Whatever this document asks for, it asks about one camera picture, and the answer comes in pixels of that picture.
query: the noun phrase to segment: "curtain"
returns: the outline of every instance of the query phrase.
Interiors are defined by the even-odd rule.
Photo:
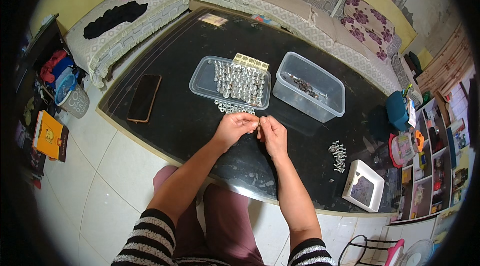
[[[439,91],[444,97],[458,84],[470,67],[473,56],[467,33],[462,23],[453,31],[447,44],[417,77],[421,92]]]

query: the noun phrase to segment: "electric fan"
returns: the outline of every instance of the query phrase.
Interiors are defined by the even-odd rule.
[[[434,243],[430,239],[415,242],[398,260],[398,266],[423,266],[426,265],[434,252]]]

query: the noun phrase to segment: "striped sweater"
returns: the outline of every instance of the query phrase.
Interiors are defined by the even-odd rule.
[[[172,220],[156,209],[142,213],[135,223],[127,243],[113,259],[112,265],[177,266],[229,264],[216,259],[184,257],[173,259],[175,227]],[[325,243],[318,238],[303,241],[291,252],[288,266],[335,265]]]

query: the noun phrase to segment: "forearm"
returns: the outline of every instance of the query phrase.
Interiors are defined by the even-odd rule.
[[[212,141],[195,153],[160,187],[147,209],[167,214],[176,225],[178,218],[194,200],[208,173],[224,150]]]
[[[278,174],[278,201],[290,229],[293,249],[309,238],[322,238],[314,204],[288,156],[273,161]]]

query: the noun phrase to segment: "pink stool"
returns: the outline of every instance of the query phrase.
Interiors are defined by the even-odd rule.
[[[357,237],[363,237],[363,239],[365,239],[365,245],[352,243],[352,241],[357,239]],[[368,246],[367,244],[368,244],[369,241],[370,242],[380,242],[380,243],[395,243],[395,245],[393,245],[392,247],[389,247],[389,248]],[[340,254],[340,257],[338,258],[338,264],[340,265],[340,261],[342,260],[343,253],[351,245],[351,246],[357,246],[357,247],[362,247],[363,248],[363,252],[362,252],[360,258],[358,259],[357,263],[355,263],[356,265],[357,264],[362,264],[362,265],[376,266],[376,264],[361,262],[361,260],[363,258],[363,255],[365,254],[365,251],[367,251],[367,248],[368,248],[368,249],[386,250],[388,252],[388,257],[387,257],[387,261],[385,262],[385,266],[393,266],[398,261],[398,259],[403,255],[404,244],[405,244],[404,239],[399,239],[399,240],[396,240],[396,241],[381,241],[381,240],[368,239],[364,235],[358,235],[358,236],[353,237],[353,239],[351,239],[350,242],[347,243],[347,245],[343,249],[342,253]]]

